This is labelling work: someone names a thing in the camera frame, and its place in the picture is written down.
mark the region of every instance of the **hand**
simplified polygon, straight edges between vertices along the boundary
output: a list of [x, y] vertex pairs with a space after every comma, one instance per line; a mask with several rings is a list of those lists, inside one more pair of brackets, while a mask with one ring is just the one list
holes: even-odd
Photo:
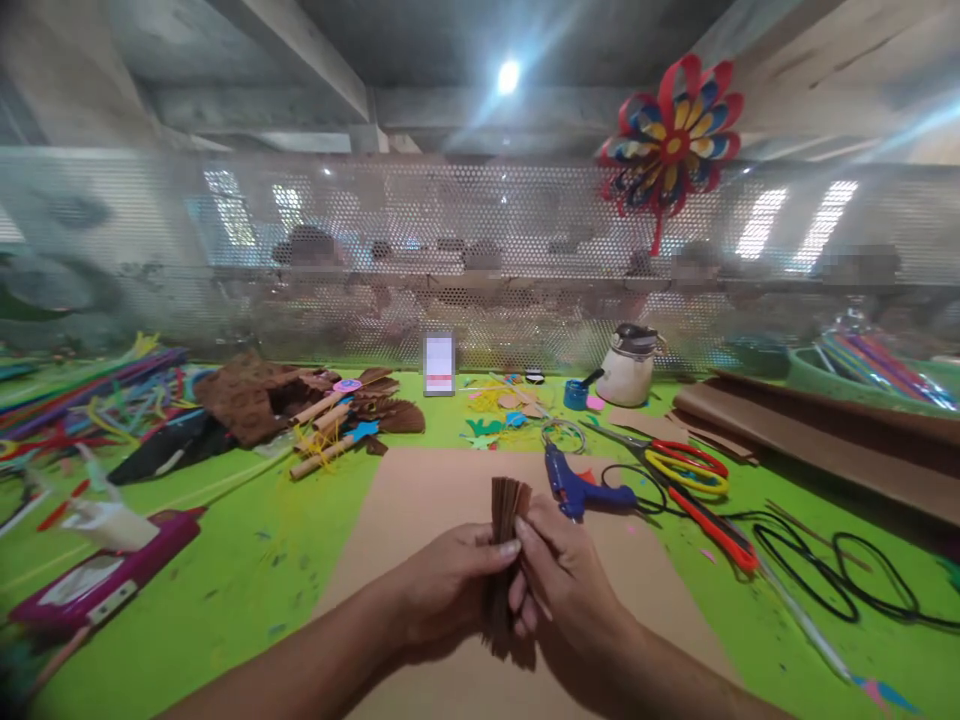
[[533, 499], [527, 522], [518, 516], [516, 526], [523, 545], [523, 572], [510, 588], [510, 608], [515, 614], [521, 609], [517, 634], [533, 629], [528, 615], [535, 615], [534, 608], [527, 609], [532, 591], [540, 610], [575, 649], [586, 656], [603, 653], [634, 621], [613, 592], [587, 531], [544, 495]]
[[384, 576], [399, 594], [407, 644], [438, 640], [480, 620], [482, 578], [505, 570], [520, 554], [519, 540], [492, 541], [492, 525], [461, 525]]

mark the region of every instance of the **paper pinwheel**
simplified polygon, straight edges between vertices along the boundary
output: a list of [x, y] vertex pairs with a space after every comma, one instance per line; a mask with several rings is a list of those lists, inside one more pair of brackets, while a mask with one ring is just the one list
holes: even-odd
[[[684, 83], [674, 96], [678, 76]], [[601, 163], [623, 168], [605, 185], [603, 197], [627, 211], [656, 219], [651, 255], [660, 253], [663, 219], [683, 210], [691, 193], [708, 193], [720, 182], [720, 167], [740, 151], [729, 132], [743, 110], [743, 96], [725, 96], [733, 63], [702, 73], [700, 58], [686, 55], [663, 76], [657, 97], [637, 93], [620, 108], [620, 133], [604, 144]]]

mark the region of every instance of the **mesh panel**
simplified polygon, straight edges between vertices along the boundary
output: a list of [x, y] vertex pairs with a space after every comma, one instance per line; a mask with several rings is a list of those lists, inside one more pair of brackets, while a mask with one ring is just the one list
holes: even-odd
[[700, 371], [803, 342], [856, 295], [898, 329], [958, 336], [953, 169], [731, 168], [666, 222], [657, 258], [652, 218], [601, 200], [608, 178], [574, 162], [3, 149], [0, 203], [26, 239], [8, 246], [8, 288], [80, 312], [10, 311], [0, 331], [22, 349], [103, 352], [142, 329], [212, 360], [255, 345], [418, 367], [421, 335], [454, 330], [465, 367], [580, 371], [635, 321], [666, 336], [662, 368]]

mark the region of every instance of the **green plastic tray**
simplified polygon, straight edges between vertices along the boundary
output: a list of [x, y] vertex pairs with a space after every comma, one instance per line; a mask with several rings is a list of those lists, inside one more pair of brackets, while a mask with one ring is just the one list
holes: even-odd
[[[955, 398], [960, 397], [960, 368], [946, 363], [913, 360], [904, 360], [903, 362], [913, 370], [936, 380]], [[900, 410], [917, 413], [918, 415], [960, 420], [960, 413], [944, 410], [932, 403], [892, 395], [869, 385], [834, 375], [824, 368], [820, 355], [813, 348], [790, 351], [790, 372], [787, 373], [787, 387], [803, 392], [816, 393], [817, 395], [826, 395], [836, 400], [858, 402], [888, 410]]]

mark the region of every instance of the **hot glue gun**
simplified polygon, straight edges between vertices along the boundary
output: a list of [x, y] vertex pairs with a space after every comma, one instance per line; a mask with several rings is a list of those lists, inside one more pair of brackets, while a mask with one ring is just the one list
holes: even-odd
[[550, 488], [560, 500], [560, 511], [574, 522], [583, 520], [588, 502], [605, 509], [631, 509], [637, 506], [637, 496], [626, 485], [618, 488], [591, 485], [576, 475], [560, 449], [549, 440], [546, 441], [545, 453]]

